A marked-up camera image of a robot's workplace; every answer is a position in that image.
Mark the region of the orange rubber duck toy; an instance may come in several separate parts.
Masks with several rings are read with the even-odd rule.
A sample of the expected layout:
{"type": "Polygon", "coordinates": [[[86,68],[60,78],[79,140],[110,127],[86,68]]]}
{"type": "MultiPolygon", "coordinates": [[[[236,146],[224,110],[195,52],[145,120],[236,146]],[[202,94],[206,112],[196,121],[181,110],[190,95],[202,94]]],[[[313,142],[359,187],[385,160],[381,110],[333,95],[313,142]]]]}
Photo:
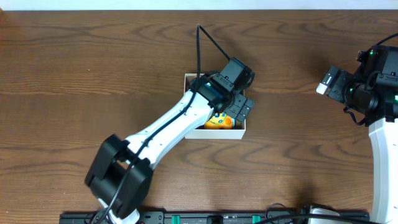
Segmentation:
{"type": "Polygon", "coordinates": [[[204,124],[205,129],[233,129],[235,127],[235,120],[227,115],[223,123],[213,124],[209,120],[204,124]]]}

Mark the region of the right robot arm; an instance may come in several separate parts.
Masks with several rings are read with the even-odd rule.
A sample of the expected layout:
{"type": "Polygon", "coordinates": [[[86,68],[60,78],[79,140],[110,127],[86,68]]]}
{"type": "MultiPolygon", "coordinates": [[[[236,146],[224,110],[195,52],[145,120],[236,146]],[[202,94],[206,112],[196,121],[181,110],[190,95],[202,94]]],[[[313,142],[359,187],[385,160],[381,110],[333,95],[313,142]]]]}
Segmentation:
{"type": "Polygon", "coordinates": [[[316,92],[344,105],[358,125],[369,131],[373,150],[371,221],[397,223],[397,86],[377,81],[382,70],[359,67],[355,74],[331,66],[316,92]]]}

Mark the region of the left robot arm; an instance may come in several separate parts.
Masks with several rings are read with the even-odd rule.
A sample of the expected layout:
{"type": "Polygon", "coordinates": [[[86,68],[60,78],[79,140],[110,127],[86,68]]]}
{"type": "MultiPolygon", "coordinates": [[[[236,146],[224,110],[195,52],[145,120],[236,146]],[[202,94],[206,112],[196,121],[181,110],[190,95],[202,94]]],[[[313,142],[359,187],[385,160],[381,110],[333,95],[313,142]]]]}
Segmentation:
{"type": "Polygon", "coordinates": [[[181,100],[142,131],[120,139],[106,138],[85,177],[85,184],[104,208],[92,223],[135,223],[160,160],[190,131],[214,113],[243,122],[254,101],[242,95],[251,79],[233,81],[220,74],[196,77],[181,100]]]}

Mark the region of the yellow ball with blue letters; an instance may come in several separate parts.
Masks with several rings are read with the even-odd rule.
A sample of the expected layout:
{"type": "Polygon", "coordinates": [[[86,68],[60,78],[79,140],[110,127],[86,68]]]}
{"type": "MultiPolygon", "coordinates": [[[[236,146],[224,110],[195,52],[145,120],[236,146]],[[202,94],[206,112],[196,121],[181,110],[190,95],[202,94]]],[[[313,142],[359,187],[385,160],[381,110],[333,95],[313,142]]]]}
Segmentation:
{"type": "Polygon", "coordinates": [[[223,123],[227,115],[225,113],[215,113],[210,119],[209,122],[213,124],[223,123]]]}

